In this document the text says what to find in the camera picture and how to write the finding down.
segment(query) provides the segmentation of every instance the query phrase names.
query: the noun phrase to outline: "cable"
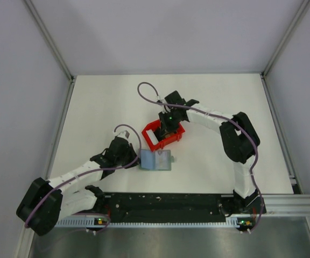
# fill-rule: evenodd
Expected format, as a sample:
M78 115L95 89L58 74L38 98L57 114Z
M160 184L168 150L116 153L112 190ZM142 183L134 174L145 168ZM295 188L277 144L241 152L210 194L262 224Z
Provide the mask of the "cable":
M105 219L107 219L107 223L106 225L103 227L103 228L100 228L100 230L97 230L97 231L93 231L93 230L88 230L86 228L78 228L78 229L75 229L75 230L71 230L69 231L68 233L65 233L64 235L60 236L59 238L57 238L51 245L45 247L45 248L42 248L40 246L40 238L37 239L37 249L40 253L45 253L47 252L48 250L50 250L52 247L54 247L56 244L58 244L59 241L61 241L63 238L67 237L68 235L72 234L72 233L75 233L75 232L80 232L80 231L86 231L86 232L89 232L89 231L92 231L94 233L94 235L96 233L101 233L102 231L106 230L106 228L108 227L108 225L110 224L111 222L111 219L110 217L106 216L105 214L100 214L100 213L94 213L95 216L99 216L99 217L103 217Z
M143 84L147 84L147 85L149 85L150 87L152 87L152 88L154 89L154 91L155 91L155 93L156 93L157 96L159 96L159 94L158 94L158 91L156 90L156 88L155 88L151 83L149 83L149 82L141 82L141 83L137 86L137 92L138 92L138 94L140 95L140 97L141 97L142 99L144 99L145 101L148 101L148 102L150 102L150 103L152 103L152 104L156 104L156 105L160 105L160 106L169 106L169 107L173 107L173 108L181 108L181 109L187 109L187 110L192 109L192 110L194 110L194 111L196 111L196 112L199 112L199 113L202 113L202 114L207 114L206 112L204 112L204 111L202 111L202 110L200 110L200 109L196 109L196 108L194 108L194 107L192 107L192 106L183 106L183 105L177 105L177 104L168 104L168 103L161 103L161 102L152 101L152 100L150 100L150 99L144 97L144 96L142 95L142 93L140 93L139 88L140 88L140 86L143 85ZM258 185L257 185L257 183L256 183L256 180L255 180L254 174L253 174L254 166L257 164L257 162L258 162L258 157L259 157L257 145L256 145L255 142L253 141L252 137L249 136L248 133L247 133L241 126L239 126L238 123L234 122L233 120L231 120L231 119L229 119L229 118L227 118L227 117L219 116L219 115L217 115L217 114L208 113L208 115L209 115L210 117L216 117L216 118L220 118L220 119L226 120L226 121L230 122L231 124L233 124L233 125L234 125L236 128L238 128L238 129L246 136L246 138L251 142L252 147L253 147L253 149L254 149L254 151L255 151L255 160L254 160L253 164L252 164L251 167L250 167L250 176L251 176L253 185L255 186L256 190L257 190L258 193L259 193L259 197L260 197L260 212L259 212L258 220L256 221L254 227L250 230L250 233L251 233L251 232L253 232L253 231L256 229L256 227L259 225L260 218L262 217L262 214L263 214L263 212L264 212L264 206L265 206L263 195L262 195L262 193L261 193L261 191L260 191L260 189L259 189L259 187L258 187Z
M121 127L121 126L125 126L125 127L130 128L131 130L133 130L133 132L135 133L135 135L138 138L139 149L142 149L142 143L140 141L139 134L130 125L126 125L126 124L117 125L116 128L114 128L114 132L116 132L116 130L119 127ZM134 164L138 159L139 159L139 155L137 155L133 161L131 161L129 164L127 164L125 166L121 166L121 167L117 167L117 168L98 168L98 169L93 169L93 170L89 170L89 171L86 171L86 172L82 172L82 173L78 174L77 177L81 177L81 176L84 176L84 175L87 175L87 174L90 174L90 173L93 173L93 172L101 171L101 170L118 170L118 169L127 168L127 167L131 166L132 164ZM47 198L50 196L51 193L53 193L54 191L60 189L62 186L64 186L64 185L74 181L77 177L72 177L72 178L68 179L67 181L64 181L63 183L61 183L61 184L57 185L55 188L53 188L50 192L48 192L47 195L45 195L43 197L43 199L41 199L41 201L35 206L33 211L30 213L30 215L26 219L25 225L24 225L25 228L29 228L28 224L29 224L30 220L33 218L33 216L36 213L36 211L41 207L41 205L44 203L44 201L47 200Z

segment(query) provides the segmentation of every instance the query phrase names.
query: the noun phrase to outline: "red plastic basket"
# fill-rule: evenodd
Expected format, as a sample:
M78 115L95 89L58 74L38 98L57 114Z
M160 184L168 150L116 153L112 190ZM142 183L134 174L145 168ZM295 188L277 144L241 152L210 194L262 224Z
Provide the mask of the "red plastic basket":
M163 149L166 145L171 144L172 142L180 141L180 139L182 138L182 134L185 132L183 126L179 123L179 129L177 130L177 133L172 134L171 136L167 137L166 139L164 139L164 140L160 141L159 143L157 143L156 145L154 145L151 142L146 131L152 130L154 132L160 126L161 126L160 120L156 120L154 122L147 124L147 126L142 131L142 135L143 135L146 143L148 144L148 146L152 152L156 151L158 149Z

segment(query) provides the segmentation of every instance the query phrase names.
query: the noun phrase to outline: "red crate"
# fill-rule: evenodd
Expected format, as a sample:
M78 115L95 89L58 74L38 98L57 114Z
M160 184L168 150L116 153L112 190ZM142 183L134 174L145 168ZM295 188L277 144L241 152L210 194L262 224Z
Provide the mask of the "red crate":
M146 131L152 130L154 132L160 126L161 126L160 120L156 120L154 122L147 124L147 126L142 131L142 135L143 135L146 143L148 144L148 146L152 152L156 151L157 149L163 149L166 145L171 144L172 142L180 141L182 134L185 132L183 126L179 123L179 129L177 130L177 133L172 134L171 136L167 137L166 139L164 139L164 140L158 142L156 145L154 145L151 142Z

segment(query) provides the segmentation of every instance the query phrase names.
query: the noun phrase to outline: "white table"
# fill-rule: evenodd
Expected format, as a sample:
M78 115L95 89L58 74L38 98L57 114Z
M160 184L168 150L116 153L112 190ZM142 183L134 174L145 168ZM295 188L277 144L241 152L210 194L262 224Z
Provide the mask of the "white table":
M51 177L62 175L91 156L102 152L113 139L118 124L129 124L137 132L158 119L161 107L137 94L142 81L152 83L162 97L174 90L189 100L229 114L245 112L260 137L255 178L265 194L293 193L276 130L258 74L201 75L103 75L78 76ZM142 93L156 99L144 85ZM223 151L221 137L197 124L182 122L186 132L180 142L166 146L175 162L172 171L118 170L97 182L103 191L232 193L233 164ZM142 147L148 148L142 135ZM138 148L130 131L130 140Z

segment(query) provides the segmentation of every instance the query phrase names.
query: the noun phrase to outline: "purple cable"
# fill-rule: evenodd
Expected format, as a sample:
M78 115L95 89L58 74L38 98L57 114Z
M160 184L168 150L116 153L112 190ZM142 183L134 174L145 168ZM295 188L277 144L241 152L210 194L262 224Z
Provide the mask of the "purple cable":
M99 216L99 217L103 217L103 218L107 219L108 222L106 223L106 225L105 225L102 229L100 229L99 231L96 231L96 232L97 232L97 233L101 233L101 232L105 231L106 228L108 227L108 225L110 224L111 219L110 219L108 216L106 216L105 214L94 213L94 214L91 214L91 215L95 215L95 216ZM45 247L45 248L42 248L42 247L40 246L40 239L38 238L38 239L37 239L37 248L38 248L38 251L39 251L40 253L45 253L45 252L47 252L48 250L50 250L53 246L55 246L55 245L56 245L59 241L61 241L63 238L67 237L68 235L70 235L70 234L72 234L72 233L80 232L80 231L87 231L87 229L85 229L85 228L78 228L78 229L75 229L75 230L71 230L71 231L69 231L68 233L65 233L64 235L62 235L62 236L60 236L59 238L57 238L51 245L49 245L49 246L47 246L47 247Z
M130 128L131 130L133 130L133 132L135 133L135 135L137 136L138 138L138 142L139 142L139 149L142 149L142 143L140 141L140 137L138 135L138 133L136 132L135 129L133 129L133 127L131 127L130 125L126 125L126 124L121 124L121 125L118 125L116 126L116 128L114 128L114 132L116 132L116 130L121 127L121 126L126 126L128 128ZM97 168L97 169L93 169L93 170L89 170L89 171L86 171L86 172L82 172L80 174L77 175L77 177L81 177L81 176L84 176L86 174L90 174L90 173L93 173L93 172L97 172L97 171L101 171L101 170L118 170L118 169L122 169L122 168L127 168L129 166L131 166L132 164L134 164L139 158L139 155L137 155L135 157L135 159L130 162L129 164L125 165L125 166L121 166L121 167L117 167L117 168ZM28 218L26 219L25 221L25 228L29 228L28 224L30 222L30 220L33 218L34 214L36 213L36 211L41 207L41 205L44 203L44 201L46 201L46 199L50 196L51 193L53 193L54 191L60 189L63 185L66 185L72 181L74 181L76 179L76 177L72 177L70 179L68 179L67 181L57 185L55 188L53 188L50 192L47 193L47 195L45 195L43 197L43 199L41 199L41 201L37 204L37 206L35 206L35 208L33 209L33 211L30 213L30 215L28 216Z
M173 108L182 108L182 109L188 109L188 110L191 109L191 110L194 110L194 111L199 112L199 113L201 113L201 114L207 114L207 113L205 113L204 111L199 110L199 109L196 109L196 108L194 108L194 107L192 107L192 106L183 106L183 105L167 104L167 103L161 103L161 102L152 101L152 100L150 100L150 99L144 97L144 96L142 95L142 93L140 93L139 88L140 88L140 86L141 86L142 84L147 84L147 85L151 86L151 87L155 90L156 95L159 96L159 94L158 94L156 88L155 88L151 83L149 83L149 82L141 82L141 83L137 86L137 92L138 92L138 94L140 95L140 97L141 97L142 99L144 99L144 100L146 100L146 101L152 103L152 104L156 104L156 105L160 105L160 106L169 106L169 107L173 107ZM259 225L260 219L261 219L262 214L263 214L263 212L264 212L264 206L265 206L263 195L262 195L262 193L261 193L261 191L260 191L260 189L259 189L259 187L258 187L258 185L257 185L257 183L256 183L256 180L255 180L254 174L253 174L253 168L254 168L255 165L257 164L257 162L258 162L258 157L259 157L257 145L256 145L255 142L253 141L252 137L249 136L248 133L247 133L241 126L239 126L238 123L234 122L233 120L231 120L231 119L229 119L229 118L227 118L227 117L219 116L219 115L217 115L217 114L208 113L208 115L209 115L210 117L216 117L216 118L220 118L220 119L226 120L226 121L230 122L231 124L233 124L236 128L238 128L238 129L247 137L247 139L251 142L252 147L253 147L253 149L254 149L254 151L255 151L255 156L256 156L256 157L255 157L254 163L253 163L252 166L250 167L250 176L251 176L251 179L252 179L252 183L253 183L253 185L255 186L255 188L257 189L257 191L258 191L258 193L259 193L259 196L260 196L260 213L259 213L259 217L258 217L258 219L257 219L257 221L256 221L256 223L255 223L255 225L254 225L254 227L250 230L250 232L253 232L253 231L256 229L256 227Z

